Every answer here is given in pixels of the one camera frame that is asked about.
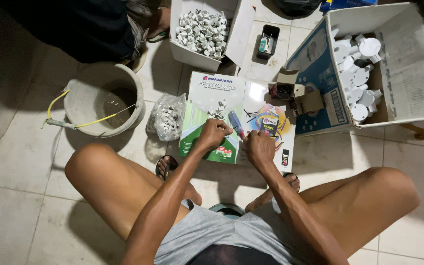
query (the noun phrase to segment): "person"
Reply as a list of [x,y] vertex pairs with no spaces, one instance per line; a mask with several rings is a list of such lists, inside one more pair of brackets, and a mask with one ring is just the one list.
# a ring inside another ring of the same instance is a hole
[[[66,176],[125,240],[122,264],[348,264],[349,256],[420,203],[409,177],[389,167],[298,193],[295,175],[283,178],[273,163],[274,141],[251,131],[247,156],[269,190],[248,205],[248,213],[228,219],[200,207],[202,197],[189,181],[203,155],[232,131],[208,119],[165,182],[106,145],[89,144],[72,155]],[[171,164],[171,157],[159,162],[161,176]]]
[[160,4],[167,5],[160,0],[0,0],[35,38],[81,63],[139,58],[147,39],[168,36],[171,10]]

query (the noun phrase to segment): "foot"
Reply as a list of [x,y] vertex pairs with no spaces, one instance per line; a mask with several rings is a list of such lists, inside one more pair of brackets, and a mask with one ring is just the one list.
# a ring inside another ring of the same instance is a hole
[[[295,192],[299,193],[300,189],[300,180],[294,173],[288,173],[287,176],[284,178],[289,185],[295,190]],[[244,209],[245,212],[251,212],[255,210],[256,208],[260,207],[261,205],[269,202],[273,198],[272,191],[270,189],[266,190],[263,194],[261,194],[259,197],[254,199],[254,201],[250,202],[246,208]]]
[[158,34],[170,28],[171,9],[159,8],[150,18],[147,39],[155,38]]
[[[159,174],[159,178],[161,180],[165,180],[165,176],[166,176],[166,167],[170,165],[171,166],[178,166],[178,163],[176,162],[176,160],[174,160],[172,157],[170,156],[165,156],[164,158],[160,159],[160,161],[158,161],[158,168],[160,171]],[[169,170],[168,171],[168,176],[171,177],[172,174],[174,173],[174,170]],[[189,185],[187,186],[185,193],[184,193],[184,198],[185,199],[190,199],[191,201],[193,201],[195,204],[201,206],[202,205],[202,197],[201,195],[196,191],[196,189],[194,188],[194,186],[189,183]]]

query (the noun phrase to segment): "flip-flop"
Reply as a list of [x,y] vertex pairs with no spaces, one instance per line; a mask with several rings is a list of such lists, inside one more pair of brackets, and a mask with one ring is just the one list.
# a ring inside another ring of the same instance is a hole
[[292,172],[289,172],[289,173],[285,173],[284,175],[282,175],[282,177],[283,178],[285,178],[285,177],[287,177],[287,175],[289,175],[289,174],[294,174],[294,173],[292,173]]
[[165,31],[163,31],[162,33],[156,35],[153,38],[147,39],[146,41],[150,42],[150,43],[155,43],[155,42],[159,42],[160,40],[164,40],[168,37],[168,31],[170,29],[167,29]]
[[[169,160],[169,164],[166,165],[166,167],[164,169],[164,179],[163,179],[163,177],[161,176],[161,173],[160,173],[160,166],[158,165],[158,162],[160,162],[160,160],[164,159],[165,157],[169,157],[170,160]],[[161,180],[164,180],[164,181],[166,181],[169,178],[170,170],[175,170],[179,166],[178,162],[174,159],[174,157],[168,156],[168,155],[162,156],[158,160],[158,162],[156,162],[155,174],[156,174],[157,177],[159,177]]]

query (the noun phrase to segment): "bucket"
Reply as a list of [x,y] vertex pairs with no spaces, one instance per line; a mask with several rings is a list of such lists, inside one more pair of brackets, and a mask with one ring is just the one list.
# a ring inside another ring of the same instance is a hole
[[94,137],[111,137],[136,127],[145,116],[143,88],[137,75],[122,64],[95,63],[70,80],[64,106],[72,124],[86,124],[120,111],[124,120],[109,118],[84,127],[79,131]]

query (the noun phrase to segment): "nippon paint box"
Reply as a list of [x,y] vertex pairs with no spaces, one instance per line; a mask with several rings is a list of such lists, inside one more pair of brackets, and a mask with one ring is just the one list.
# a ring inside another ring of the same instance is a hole
[[[192,72],[179,155],[189,154],[208,118],[223,120],[232,127],[228,113],[234,111],[240,118],[245,134],[252,130],[264,131],[274,139],[274,163],[280,171],[290,172],[295,126],[289,121],[289,106],[285,101],[270,98],[268,83]],[[217,149],[207,152],[203,159],[251,165],[246,158],[244,143],[235,131],[225,137]]]
[[[381,42],[381,61],[366,83],[384,96],[378,111],[354,122],[333,55],[336,38],[370,33]],[[329,11],[284,65],[299,70],[306,92],[320,90],[325,108],[296,119],[297,136],[424,120],[424,25],[415,4],[399,3]]]
[[[176,43],[176,27],[179,26],[180,15],[194,12],[196,9],[206,9],[209,14],[223,11],[225,18],[231,19],[231,24],[227,25],[230,27],[227,45],[221,57],[207,57]],[[218,70],[225,56],[241,67],[254,17],[255,10],[251,0],[172,0],[170,46],[174,59],[213,73]]]

